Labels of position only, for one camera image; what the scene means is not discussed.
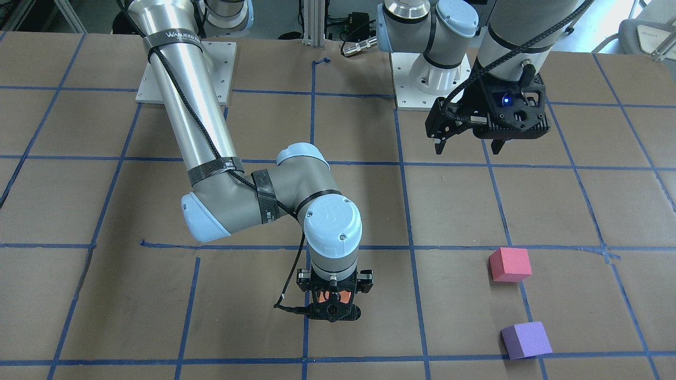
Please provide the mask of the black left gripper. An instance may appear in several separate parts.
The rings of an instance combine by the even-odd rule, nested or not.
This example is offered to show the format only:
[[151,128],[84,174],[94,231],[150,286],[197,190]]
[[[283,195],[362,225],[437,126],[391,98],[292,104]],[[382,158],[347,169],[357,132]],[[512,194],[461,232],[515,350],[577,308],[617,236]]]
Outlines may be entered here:
[[538,139],[547,133],[545,94],[541,75],[533,68],[518,69],[515,81],[485,74],[458,102],[435,100],[425,121],[426,135],[441,155],[447,139],[471,130],[479,139],[492,140],[490,149],[498,155],[509,140]]

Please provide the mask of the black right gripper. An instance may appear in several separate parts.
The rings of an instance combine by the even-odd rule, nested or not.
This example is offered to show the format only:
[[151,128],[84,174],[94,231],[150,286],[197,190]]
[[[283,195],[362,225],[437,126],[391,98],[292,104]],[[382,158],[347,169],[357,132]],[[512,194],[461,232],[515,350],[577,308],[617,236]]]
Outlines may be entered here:
[[[361,317],[361,310],[353,303],[355,294],[368,293],[374,285],[372,270],[356,270],[343,280],[330,280],[321,278],[313,269],[297,270],[296,283],[304,292],[312,294],[312,302],[304,307],[296,307],[295,312],[305,315],[309,319],[336,321],[355,321]],[[318,296],[322,291],[339,292],[348,290],[352,292],[350,303],[345,305],[332,298],[329,301],[320,302]]]

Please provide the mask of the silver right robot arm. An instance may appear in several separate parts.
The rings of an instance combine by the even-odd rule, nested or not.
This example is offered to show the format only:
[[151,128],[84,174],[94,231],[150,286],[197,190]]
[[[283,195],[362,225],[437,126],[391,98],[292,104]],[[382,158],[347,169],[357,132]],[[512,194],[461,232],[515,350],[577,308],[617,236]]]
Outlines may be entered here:
[[217,64],[201,41],[203,15],[196,1],[118,1],[121,16],[143,40],[183,156],[192,190],[181,199],[189,231],[209,242],[285,215],[302,229],[308,269],[292,267],[289,280],[311,294],[306,306],[275,308],[309,319],[355,321],[353,298],[374,284],[372,270],[358,270],[362,219],[357,205],[336,185],[323,154],[298,142],[278,154],[270,170],[250,175],[239,158],[220,110],[213,79]]

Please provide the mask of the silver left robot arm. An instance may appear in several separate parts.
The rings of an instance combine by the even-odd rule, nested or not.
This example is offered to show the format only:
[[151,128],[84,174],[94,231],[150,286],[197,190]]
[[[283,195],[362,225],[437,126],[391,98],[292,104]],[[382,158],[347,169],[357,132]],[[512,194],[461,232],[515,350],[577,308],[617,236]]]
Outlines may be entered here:
[[497,1],[475,62],[463,62],[480,16],[466,1],[384,1],[375,21],[378,46],[415,53],[410,79],[435,96],[425,133],[441,154],[447,140],[470,130],[499,154],[508,140],[550,131],[540,74],[565,27],[590,1]]

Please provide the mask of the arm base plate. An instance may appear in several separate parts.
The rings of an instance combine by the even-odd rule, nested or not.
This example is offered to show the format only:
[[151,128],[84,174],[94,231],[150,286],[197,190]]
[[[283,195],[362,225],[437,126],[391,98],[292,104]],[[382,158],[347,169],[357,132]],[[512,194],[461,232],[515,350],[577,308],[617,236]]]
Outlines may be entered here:
[[471,66],[467,55],[450,69],[438,68],[423,54],[391,53],[391,67],[397,107],[400,110],[430,110],[438,97],[447,97],[466,80]]
[[[200,89],[207,87],[206,83],[209,82],[218,103],[226,106],[229,103],[230,84],[235,56],[237,54],[237,43],[208,41],[203,42],[202,46],[204,50],[204,73],[195,74],[194,69],[196,68],[196,64],[189,63],[188,58],[181,58],[183,66],[180,70],[172,69],[172,73],[176,75],[177,79],[195,83]],[[150,63],[145,67],[135,99],[138,103],[164,104],[164,98],[155,77],[154,68],[152,68]]]

